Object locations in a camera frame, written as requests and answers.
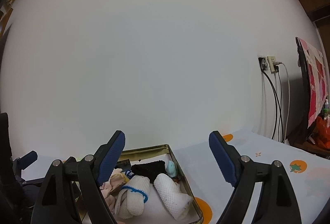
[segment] power cord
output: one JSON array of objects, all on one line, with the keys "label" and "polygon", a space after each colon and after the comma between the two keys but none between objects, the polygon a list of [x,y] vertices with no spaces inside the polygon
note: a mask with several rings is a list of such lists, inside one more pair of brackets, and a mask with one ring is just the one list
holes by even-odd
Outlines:
[{"label": "power cord", "polygon": [[288,73],[288,69],[286,68],[285,64],[279,61],[275,61],[273,62],[274,66],[278,66],[282,64],[285,67],[285,71],[286,71],[286,77],[288,79],[288,93],[289,93],[289,100],[288,100],[288,115],[286,116],[286,123],[285,123],[285,133],[284,133],[284,139],[283,139],[283,143],[286,140],[286,135],[287,135],[287,130],[288,130],[288,119],[289,119],[289,112],[290,112],[290,80],[289,80],[289,73]]},{"label": "power cord", "polygon": [[[281,77],[279,76],[279,68],[278,66],[275,66],[275,69],[277,70],[278,72],[278,79],[279,79],[279,86],[281,88],[281,97],[279,98],[280,99],[280,110],[281,110],[281,113],[282,113],[282,82],[281,82]],[[282,124],[282,143],[284,141],[284,135],[283,135],[283,121],[281,121],[281,124]],[[277,129],[277,133],[278,133],[278,141],[279,141],[279,122],[278,122],[278,129]]]},{"label": "power cord", "polygon": [[270,85],[272,86],[272,89],[273,89],[273,94],[274,94],[274,98],[275,98],[275,107],[276,107],[276,117],[275,117],[275,126],[274,126],[274,131],[273,131],[273,136],[272,136],[272,139],[274,139],[275,137],[275,132],[276,132],[276,127],[277,127],[277,103],[278,103],[278,97],[277,97],[277,93],[275,91],[275,87],[271,81],[271,79],[269,78],[269,76],[261,69],[261,72],[266,76],[266,78],[268,79]]}]

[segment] white rolled sock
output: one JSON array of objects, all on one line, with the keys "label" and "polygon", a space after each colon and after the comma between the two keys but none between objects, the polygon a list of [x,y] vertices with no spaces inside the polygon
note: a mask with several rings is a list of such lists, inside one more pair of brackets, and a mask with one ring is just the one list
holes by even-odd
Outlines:
[{"label": "white rolled sock", "polygon": [[159,174],[153,183],[165,207],[175,220],[186,217],[193,198],[186,193],[181,193],[179,184],[165,175]]},{"label": "white rolled sock", "polygon": [[144,203],[148,200],[149,194],[149,178],[145,176],[133,176],[133,178],[124,185],[119,192],[114,213],[121,218],[129,218],[129,215],[142,215]]}]

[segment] white cable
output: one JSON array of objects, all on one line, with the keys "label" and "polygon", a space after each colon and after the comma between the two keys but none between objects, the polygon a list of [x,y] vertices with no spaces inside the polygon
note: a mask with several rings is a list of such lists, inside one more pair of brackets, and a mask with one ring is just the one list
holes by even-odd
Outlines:
[{"label": "white cable", "polygon": [[289,80],[289,73],[288,73],[288,69],[286,68],[285,64],[282,63],[282,62],[278,62],[278,61],[275,61],[273,62],[273,65],[279,65],[279,64],[282,64],[284,67],[285,67],[285,71],[286,71],[286,77],[288,79],[288,92],[289,92],[289,101],[288,101],[288,115],[286,116],[286,123],[285,123],[285,133],[284,133],[284,140],[286,140],[286,131],[288,129],[288,120],[289,120],[289,112],[290,112],[290,80]]}]

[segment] electrical socket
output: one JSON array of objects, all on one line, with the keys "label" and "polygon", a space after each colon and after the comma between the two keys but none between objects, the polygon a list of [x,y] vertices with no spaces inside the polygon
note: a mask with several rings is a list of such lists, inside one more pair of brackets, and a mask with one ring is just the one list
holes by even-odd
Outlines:
[{"label": "electrical socket", "polygon": [[275,73],[276,70],[275,70],[275,67],[273,65],[273,62],[276,61],[275,57],[273,57],[273,56],[267,56],[267,60],[268,60],[270,72],[271,73]]},{"label": "electrical socket", "polygon": [[258,55],[259,66],[263,71],[268,70],[267,60],[266,57]]}]

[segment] blue toy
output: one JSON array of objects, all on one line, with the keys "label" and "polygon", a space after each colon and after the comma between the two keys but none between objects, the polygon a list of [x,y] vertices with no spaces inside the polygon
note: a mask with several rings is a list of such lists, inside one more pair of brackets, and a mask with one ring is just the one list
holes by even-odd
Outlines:
[{"label": "blue toy", "polygon": [[169,177],[176,177],[178,175],[177,168],[175,167],[175,164],[173,161],[168,161],[167,167],[166,167],[166,172]]}]

